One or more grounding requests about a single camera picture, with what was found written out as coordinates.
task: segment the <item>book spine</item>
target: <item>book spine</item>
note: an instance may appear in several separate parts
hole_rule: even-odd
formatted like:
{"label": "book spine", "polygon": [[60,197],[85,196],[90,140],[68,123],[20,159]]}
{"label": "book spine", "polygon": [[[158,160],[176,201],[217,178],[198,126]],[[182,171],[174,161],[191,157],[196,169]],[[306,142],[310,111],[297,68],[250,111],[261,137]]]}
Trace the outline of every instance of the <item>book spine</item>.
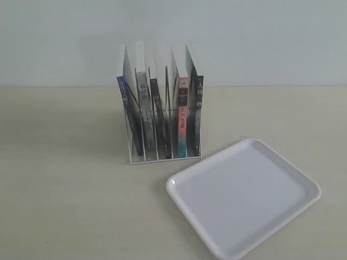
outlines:
{"label": "book spine", "polygon": [[195,115],[195,156],[200,156],[201,144],[201,107],[202,107],[202,94],[203,94],[203,76],[198,76],[195,82],[196,86],[196,115]]}
{"label": "book spine", "polygon": [[179,158],[187,156],[187,110],[188,110],[188,81],[187,77],[179,78],[178,87],[178,147]]}
{"label": "book spine", "polygon": [[145,128],[146,144],[149,150],[153,150],[156,147],[156,143],[152,120],[153,111],[149,88],[147,85],[146,72],[136,72],[136,78],[139,90],[139,102],[141,105],[143,123]]}
{"label": "book spine", "polygon": [[156,110],[157,110],[160,134],[164,139],[165,157],[167,159],[170,159],[171,158],[171,147],[170,147],[169,133],[168,133],[168,129],[167,129],[166,123],[165,123],[165,118],[164,118],[164,114],[163,114],[162,99],[160,98],[157,79],[150,79],[150,85],[151,85],[153,101],[155,103]]}
{"label": "book spine", "polygon": [[121,97],[123,99],[123,104],[125,108],[125,113],[128,117],[129,125],[130,125],[130,130],[132,132],[132,139],[135,144],[135,148],[137,151],[138,156],[143,155],[143,146],[142,146],[142,138],[139,135],[137,124],[136,124],[136,117],[131,105],[131,97],[129,90],[126,85],[126,81],[124,77],[117,77],[118,80],[118,86],[120,89]]}

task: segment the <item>plastic tray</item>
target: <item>plastic tray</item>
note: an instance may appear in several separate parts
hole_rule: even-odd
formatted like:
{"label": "plastic tray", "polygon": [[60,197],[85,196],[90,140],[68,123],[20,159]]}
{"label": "plastic tray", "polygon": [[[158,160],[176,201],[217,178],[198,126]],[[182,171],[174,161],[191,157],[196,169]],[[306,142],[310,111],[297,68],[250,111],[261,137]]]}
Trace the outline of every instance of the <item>plastic tray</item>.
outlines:
{"label": "plastic tray", "polygon": [[247,139],[173,175],[166,189],[209,250],[240,259],[319,199],[319,186]]}

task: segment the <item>beige table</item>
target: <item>beige table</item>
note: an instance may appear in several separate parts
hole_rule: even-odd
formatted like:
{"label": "beige table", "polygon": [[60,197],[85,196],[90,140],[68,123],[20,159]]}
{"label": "beige table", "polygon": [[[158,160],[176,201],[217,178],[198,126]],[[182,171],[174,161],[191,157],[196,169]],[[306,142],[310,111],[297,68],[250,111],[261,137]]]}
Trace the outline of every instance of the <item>beige table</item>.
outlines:
{"label": "beige table", "polygon": [[[206,88],[206,157],[263,140],[322,197],[243,259],[346,259],[347,88]],[[166,194],[198,160],[128,165],[115,88],[0,88],[0,259],[214,259]]]}

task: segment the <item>white tray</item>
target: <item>white tray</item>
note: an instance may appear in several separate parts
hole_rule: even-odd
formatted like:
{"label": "white tray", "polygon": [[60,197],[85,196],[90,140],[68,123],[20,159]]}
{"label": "white tray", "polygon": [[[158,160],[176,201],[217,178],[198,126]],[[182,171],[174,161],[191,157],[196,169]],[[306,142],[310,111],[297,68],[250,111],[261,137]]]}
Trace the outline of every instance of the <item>white tray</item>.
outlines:
{"label": "white tray", "polygon": [[319,199],[319,186],[247,139],[172,176],[166,189],[209,250],[240,259]]}

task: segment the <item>wall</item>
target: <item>wall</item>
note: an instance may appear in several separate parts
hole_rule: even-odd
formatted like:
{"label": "wall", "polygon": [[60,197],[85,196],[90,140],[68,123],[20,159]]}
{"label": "wall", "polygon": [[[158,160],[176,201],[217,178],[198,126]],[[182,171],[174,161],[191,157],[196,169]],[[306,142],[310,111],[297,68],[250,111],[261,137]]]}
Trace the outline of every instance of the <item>wall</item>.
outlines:
{"label": "wall", "polygon": [[345,0],[2,0],[0,86],[114,86],[118,45],[192,41],[205,85],[347,84]]}

